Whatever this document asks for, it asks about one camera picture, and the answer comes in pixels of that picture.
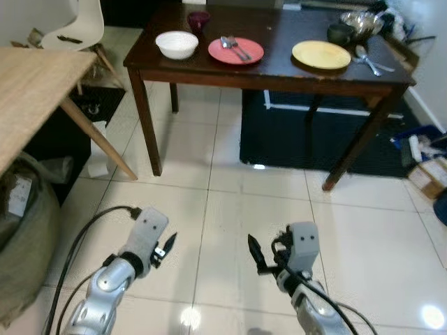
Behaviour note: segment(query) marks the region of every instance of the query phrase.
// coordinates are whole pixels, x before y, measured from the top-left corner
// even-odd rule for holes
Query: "light wooden table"
[[[91,52],[0,47],[0,176],[61,106],[130,178],[137,179],[115,148],[68,97],[95,59]]]

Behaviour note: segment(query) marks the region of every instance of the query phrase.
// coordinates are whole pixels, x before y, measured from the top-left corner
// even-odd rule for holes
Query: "chair leg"
[[[61,102],[62,109],[67,115],[86,133],[106,154],[109,156],[120,169],[125,171],[132,180],[137,180],[137,176],[123,160],[121,155],[115,150],[109,141],[96,129],[96,127],[81,112],[79,107],[70,98],[65,98]]]
[[[76,87],[78,88],[78,95],[83,95],[81,81],[76,84]]]
[[[102,52],[102,50],[99,47],[95,47],[94,48],[95,53],[98,55],[98,57],[101,59],[101,61],[103,61],[103,63],[105,64],[105,66],[107,66],[107,68],[109,69],[109,71],[112,73],[113,77],[116,79],[116,81],[118,81],[119,85],[121,88],[124,88],[124,84],[121,81],[121,79],[119,78],[119,75],[117,73],[117,71],[115,70],[115,68],[113,67],[113,65],[109,62],[109,60],[107,59],[107,57],[104,55],[104,53]]]

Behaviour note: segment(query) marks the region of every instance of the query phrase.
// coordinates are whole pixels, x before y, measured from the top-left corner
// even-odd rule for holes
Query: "floor tile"
[[[405,180],[405,187],[413,200],[416,210],[420,213],[433,213],[434,201],[427,198],[418,188],[409,180]]]
[[[379,325],[429,328],[447,315],[447,271],[417,213],[312,203],[330,296]]]
[[[111,143],[111,145],[118,151],[118,154],[122,155],[124,150],[131,139],[133,134],[133,130],[137,124],[138,120],[132,117],[120,117],[114,116],[110,120],[110,124],[106,128],[105,136],[107,140]],[[84,165],[80,173],[80,177],[90,178],[90,174],[88,171],[88,166],[94,159],[90,157]],[[109,173],[104,176],[97,177],[97,179],[110,180],[112,178],[113,173],[115,172],[115,168],[117,164],[111,159],[108,159],[108,171]]]
[[[206,191],[201,190],[122,182],[109,185],[99,210],[119,204],[153,206],[170,220],[160,243],[178,233],[174,248],[161,267],[152,268],[146,278],[135,282],[129,290],[131,295],[192,302],[205,201]],[[125,211],[116,211],[98,221],[85,237],[67,287],[75,287],[111,253],[118,252],[132,227],[133,221]]]
[[[294,314],[290,297],[279,291],[273,276],[258,276],[247,235],[263,248],[273,265],[272,240],[286,225],[312,221],[308,201],[210,191],[196,286],[196,302]],[[320,258],[314,278],[324,283]]]
[[[131,119],[138,120],[138,110],[135,103],[135,98],[133,97],[132,91],[127,91],[121,102],[119,103],[117,110],[113,117],[129,117]]]
[[[359,335],[371,335],[371,330],[364,323],[354,324],[354,327],[358,331]],[[401,328],[401,327],[385,327],[385,326],[374,326],[377,333],[380,335],[446,335],[447,332],[426,330],[426,329],[415,329],[415,328]]]
[[[239,126],[217,127],[210,189],[292,199],[309,199],[303,170],[274,167],[255,170],[252,165],[240,162],[239,142]]]
[[[149,106],[152,116],[161,121],[216,124],[220,89],[217,87],[178,84],[179,112],[172,113],[170,88],[167,82],[152,85]]]
[[[107,58],[109,62],[113,65],[117,73],[127,73],[127,69],[124,67],[124,60],[131,51],[133,43],[116,43],[107,51]]]
[[[63,305],[66,303],[71,291],[62,290],[58,308],[57,318],[53,323],[52,334],[55,334],[58,317]],[[6,335],[41,335],[47,313],[50,309],[54,294],[53,288],[42,288],[37,300],[24,314],[16,319]],[[80,290],[73,298],[68,307],[66,317],[63,321],[62,331],[71,316],[76,305],[85,298],[86,292]],[[191,310],[189,304],[171,303],[167,301],[154,301],[138,299],[124,295],[123,300],[117,308],[117,320],[113,327],[112,335],[132,334],[180,334],[187,335],[189,326],[182,324],[182,313]]]
[[[79,231],[92,218],[107,188],[108,181],[79,178],[61,208],[59,245],[54,251],[45,283],[56,285],[65,258]]]
[[[133,45],[140,37],[142,30],[141,28],[120,28],[121,34],[117,39],[117,44]]]
[[[312,201],[415,211],[401,179],[345,174],[332,191],[324,192],[321,186],[329,173],[311,170],[305,173]]]
[[[124,160],[138,176],[139,182],[207,189],[215,131],[215,126],[205,124],[156,122],[155,133],[163,173],[155,177],[141,125],[138,124],[124,152]],[[118,170],[113,179],[130,180]]]
[[[220,126],[240,126],[242,121],[242,90],[221,88],[221,91],[217,124]]]
[[[115,44],[118,43],[123,33],[124,30],[121,27],[105,26],[101,43],[106,48],[113,47]]]
[[[296,315],[278,315],[205,305],[193,308],[200,324],[191,335],[305,335]]]
[[[443,266],[447,268],[447,226],[434,213],[421,213],[420,218],[427,228],[428,235],[432,239],[439,259]]]

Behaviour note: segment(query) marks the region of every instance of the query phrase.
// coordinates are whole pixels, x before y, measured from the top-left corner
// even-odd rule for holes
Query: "wire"
[[[72,291],[70,297],[68,298],[67,302],[65,303],[64,308],[62,309],[61,315],[59,316],[59,320],[57,321],[56,335],[60,335],[60,333],[61,333],[62,320],[64,319],[65,312],[67,311],[68,305],[70,304],[71,300],[75,296],[76,292],[81,288],[81,286],[84,285],[84,283],[86,281],[88,281],[96,273],[96,271],[92,272],[87,277],[82,279],[81,282],[78,284],[78,286],[76,286],[75,289]]]
[[[62,285],[64,284],[65,277],[68,272],[68,268],[70,267],[71,260],[73,259],[73,255],[75,253],[76,248],[78,247],[78,244],[81,240],[81,238],[85,235],[85,233],[88,231],[88,229],[93,225],[100,217],[110,213],[111,211],[115,211],[117,209],[125,209],[131,213],[131,217],[135,219],[138,217],[139,213],[141,212],[141,209],[139,208],[133,208],[130,206],[115,206],[111,207],[109,209],[105,209],[104,211],[97,213],[91,220],[79,231],[78,235],[76,236],[75,240],[73,241],[73,244],[71,244],[70,251],[68,252],[67,258],[65,260],[64,268],[62,269],[61,276],[59,277],[59,282],[57,283],[56,292],[54,293],[53,303],[51,305],[50,313],[48,314],[48,323],[47,327],[45,329],[45,335],[50,335],[51,327],[54,320],[54,315],[56,313],[56,307],[57,307],[57,301],[59,300],[59,296],[61,294]]]
[[[351,330],[352,334],[358,335],[358,332],[356,331],[355,327],[351,323],[351,321],[348,319],[345,313],[338,307],[336,303],[334,303],[331,298],[329,298],[325,293],[321,292],[320,290],[317,290],[314,286],[310,285],[306,280],[304,280],[301,276],[293,272],[293,270],[284,262],[284,260],[279,257],[279,254],[277,252],[277,249],[275,248],[275,244],[281,242],[280,239],[274,239],[272,242],[272,251],[273,255],[275,256],[275,260],[278,262],[278,265],[283,267],[293,278],[295,278],[297,281],[299,281],[301,284],[303,284],[306,288],[311,290],[313,293],[318,295],[321,299],[323,299],[325,302],[327,302],[335,311],[342,317],[343,321],[346,323],[348,328]]]
[[[374,335],[378,335],[376,332],[376,329],[374,328],[374,326],[372,325],[372,323],[366,318],[366,316],[364,316],[361,312],[357,311],[355,308],[350,307],[349,305],[343,304],[342,302],[335,302],[338,306],[346,308],[348,310],[350,310],[351,312],[354,312],[355,314],[357,314],[363,321],[365,321],[365,323],[368,325],[368,327],[371,329],[372,333]]]

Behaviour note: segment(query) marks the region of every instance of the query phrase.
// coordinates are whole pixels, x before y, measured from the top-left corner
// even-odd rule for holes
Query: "metal bowl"
[[[376,35],[383,28],[383,21],[380,17],[369,12],[349,12],[340,17],[343,22],[355,29],[353,40],[367,40]]]

